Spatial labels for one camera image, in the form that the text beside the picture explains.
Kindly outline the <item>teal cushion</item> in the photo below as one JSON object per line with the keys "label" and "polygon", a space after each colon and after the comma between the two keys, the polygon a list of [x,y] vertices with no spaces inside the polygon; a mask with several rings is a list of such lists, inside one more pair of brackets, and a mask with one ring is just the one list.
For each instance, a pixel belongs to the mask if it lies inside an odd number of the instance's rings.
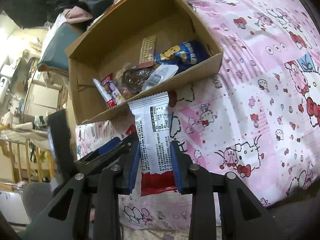
{"label": "teal cushion", "polygon": [[44,54],[37,64],[39,72],[55,72],[69,75],[68,56],[65,49],[82,35],[77,27],[63,23],[49,42]]}

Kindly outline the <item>pink cartoon print bedsheet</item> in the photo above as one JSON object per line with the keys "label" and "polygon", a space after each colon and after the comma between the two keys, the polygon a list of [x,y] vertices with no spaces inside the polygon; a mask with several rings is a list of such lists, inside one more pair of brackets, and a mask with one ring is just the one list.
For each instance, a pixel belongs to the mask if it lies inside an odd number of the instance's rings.
{"label": "pink cartoon print bedsheet", "polygon": [[[170,139],[210,172],[236,173],[264,207],[319,179],[319,32],[299,0],[184,0],[220,46],[219,71],[169,94]],[[123,135],[131,111],[78,124]]]}

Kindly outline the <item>white blue snack packet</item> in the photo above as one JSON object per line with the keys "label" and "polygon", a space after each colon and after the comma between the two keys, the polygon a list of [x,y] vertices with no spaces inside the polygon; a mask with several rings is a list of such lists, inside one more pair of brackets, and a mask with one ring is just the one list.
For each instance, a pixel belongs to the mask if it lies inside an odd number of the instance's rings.
{"label": "white blue snack packet", "polygon": [[116,106],[115,100],[112,98],[112,96],[106,91],[106,89],[101,85],[101,83],[93,78],[93,83],[96,86],[97,90],[99,91],[100,95],[103,97],[103,100],[107,104],[109,108],[113,108]]}

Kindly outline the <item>brown chocolate bar packet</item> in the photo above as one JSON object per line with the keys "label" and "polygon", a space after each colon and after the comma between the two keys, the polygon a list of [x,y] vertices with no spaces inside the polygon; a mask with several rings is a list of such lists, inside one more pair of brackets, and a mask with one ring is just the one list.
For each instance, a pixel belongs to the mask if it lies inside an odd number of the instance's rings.
{"label": "brown chocolate bar packet", "polygon": [[148,90],[170,79],[177,73],[178,69],[179,67],[175,64],[161,64],[144,82],[142,91]]}

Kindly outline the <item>red white biscuit packet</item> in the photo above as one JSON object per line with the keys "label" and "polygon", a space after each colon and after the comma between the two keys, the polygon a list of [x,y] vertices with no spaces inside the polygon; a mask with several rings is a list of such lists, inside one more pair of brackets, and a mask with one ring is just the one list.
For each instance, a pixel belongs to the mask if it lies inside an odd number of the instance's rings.
{"label": "red white biscuit packet", "polygon": [[124,97],[122,96],[120,90],[113,82],[113,74],[108,74],[103,80],[101,80],[101,85],[106,89],[106,91],[112,96],[112,99],[116,105],[120,105],[125,102]]}

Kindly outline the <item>yellow cracker packet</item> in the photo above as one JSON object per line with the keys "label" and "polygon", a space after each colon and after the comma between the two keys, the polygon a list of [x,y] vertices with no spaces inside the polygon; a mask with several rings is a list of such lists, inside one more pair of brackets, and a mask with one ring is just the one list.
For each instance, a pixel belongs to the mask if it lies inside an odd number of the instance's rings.
{"label": "yellow cracker packet", "polygon": [[157,35],[152,35],[142,40],[138,68],[148,68],[154,65],[153,56],[155,53],[156,39]]}

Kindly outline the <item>dark dried meat packet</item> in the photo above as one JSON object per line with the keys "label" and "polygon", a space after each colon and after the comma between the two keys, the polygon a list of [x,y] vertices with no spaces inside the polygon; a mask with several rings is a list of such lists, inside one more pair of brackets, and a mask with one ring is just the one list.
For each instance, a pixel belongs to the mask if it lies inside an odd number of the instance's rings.
{"label": "dark dried meat packet", "polygon": [[125,87],[132,94],[138,94],[150,75],[154,72],[154,67],[129,68],[121,76],[121,86]]}

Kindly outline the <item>pink clothing pile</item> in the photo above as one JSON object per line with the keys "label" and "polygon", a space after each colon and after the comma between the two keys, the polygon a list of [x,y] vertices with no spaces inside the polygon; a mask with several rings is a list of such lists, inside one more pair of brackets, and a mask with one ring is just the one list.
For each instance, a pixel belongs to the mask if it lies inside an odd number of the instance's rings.
{"label": "pink clothing pile", "polygon": [[82,23],[93,19],[93,16],[89,12],[78,6],[72,9],[65,9],[62,14],[69,24]]}

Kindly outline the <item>blue yellow chip bag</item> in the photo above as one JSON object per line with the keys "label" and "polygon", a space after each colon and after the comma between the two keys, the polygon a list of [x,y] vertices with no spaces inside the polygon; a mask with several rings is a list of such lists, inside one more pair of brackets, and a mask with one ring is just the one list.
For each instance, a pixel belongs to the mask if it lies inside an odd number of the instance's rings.
{"label": "blue yellow chip bag", "polygon": [[162,53],[155,54],[153,59],[155,64],[178,66],[176,74],[180,74],[190,67],[209,59],[209,55],[199,41],[192,40],[175,45]]}

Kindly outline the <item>white red wafer packet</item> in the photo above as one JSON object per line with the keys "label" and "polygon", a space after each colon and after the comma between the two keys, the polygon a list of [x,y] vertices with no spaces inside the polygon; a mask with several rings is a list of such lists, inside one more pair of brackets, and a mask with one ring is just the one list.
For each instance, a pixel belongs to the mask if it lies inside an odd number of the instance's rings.
{"label": "white red wafer packet", "polygon": [[141,195],[176,189],[172,171],[167,92],[129,102],[140,143]]}

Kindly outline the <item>wooden chair frame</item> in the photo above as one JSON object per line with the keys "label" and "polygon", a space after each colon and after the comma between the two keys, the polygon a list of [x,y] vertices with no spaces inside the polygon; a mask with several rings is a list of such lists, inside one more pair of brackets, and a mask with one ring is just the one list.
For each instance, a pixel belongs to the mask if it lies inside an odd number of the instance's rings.
{"label": "wooden chair frame", "polygon": [[15,183],[44,182],[55,176],[56,165],[46,131],[1,124],[1,154],[9,159],[9,179]]}

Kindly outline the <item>brown cardboard box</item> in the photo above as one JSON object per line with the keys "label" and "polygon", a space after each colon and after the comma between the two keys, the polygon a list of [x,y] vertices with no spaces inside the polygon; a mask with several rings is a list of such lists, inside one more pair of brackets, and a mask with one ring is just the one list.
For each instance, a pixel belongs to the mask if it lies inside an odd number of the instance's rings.
{"label": "brown cardboard box", "polygon": [[216,74],[223,52],[197,13],[184,0],[121,0],[66,50],[76,123],[113,119],[127,103],[109,108],[93,80],[115,74],[126,63],[137,65],[143,39],[155,36],[155,52],[198,40],[209,57],[188,70],[141,92],[138,98],[179,89]]}

